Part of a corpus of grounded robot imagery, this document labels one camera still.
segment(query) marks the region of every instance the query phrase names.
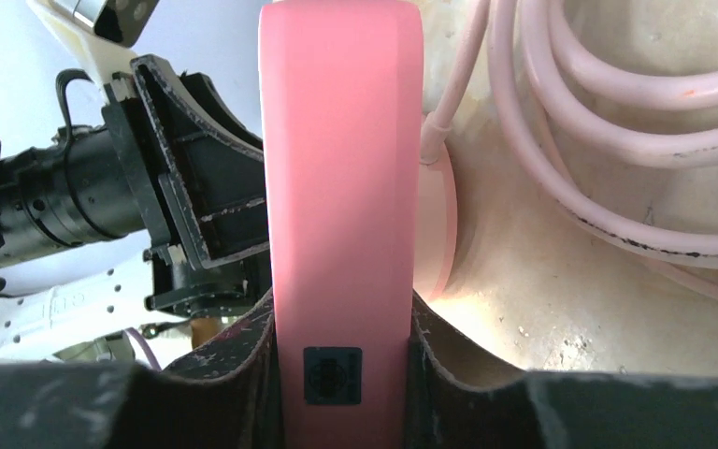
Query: pink rectangular object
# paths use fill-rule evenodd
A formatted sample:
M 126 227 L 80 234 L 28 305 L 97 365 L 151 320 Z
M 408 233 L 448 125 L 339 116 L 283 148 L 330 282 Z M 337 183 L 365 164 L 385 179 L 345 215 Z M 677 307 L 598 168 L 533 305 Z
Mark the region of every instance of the pink rectangular object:
M 419 10 L 398 0 L 268 5 L 260 75 L 286 446 L 398 449 L 423 94 Z M 361 377 L 340 360 L 306 365 L 305 351 L 333 351 L 311 348 L 358 348 Z M 325 402 L 311 405 L 313 388 Z M 324 405 L 329 391 L 359 403 Z

